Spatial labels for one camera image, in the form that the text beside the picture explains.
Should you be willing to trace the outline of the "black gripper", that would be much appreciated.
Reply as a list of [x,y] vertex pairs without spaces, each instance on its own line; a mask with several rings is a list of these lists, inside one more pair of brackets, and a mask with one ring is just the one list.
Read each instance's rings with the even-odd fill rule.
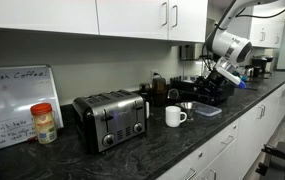
[[230,96],[230,83],[216,70],[211,71],[206,78],[200,76],[195,84],[196,92],[210,100],[225,100]]

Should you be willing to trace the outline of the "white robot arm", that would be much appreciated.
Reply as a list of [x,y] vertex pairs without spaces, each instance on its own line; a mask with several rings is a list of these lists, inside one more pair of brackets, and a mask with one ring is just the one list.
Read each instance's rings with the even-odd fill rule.
[[205,40],[208,51],[220,56],[210,74],[197,81],[196,92],[204,96],[209,102],[217,100],[223,93],[221,86],[229,82],[235,87],[245,89],[245,82],[233,75],[234,65],[243,62],[252,51],[249,39],[239,37],[227,31],[232,20],[238,17],[245,8],[273,3],[276,0],[233,0],[215,29]]

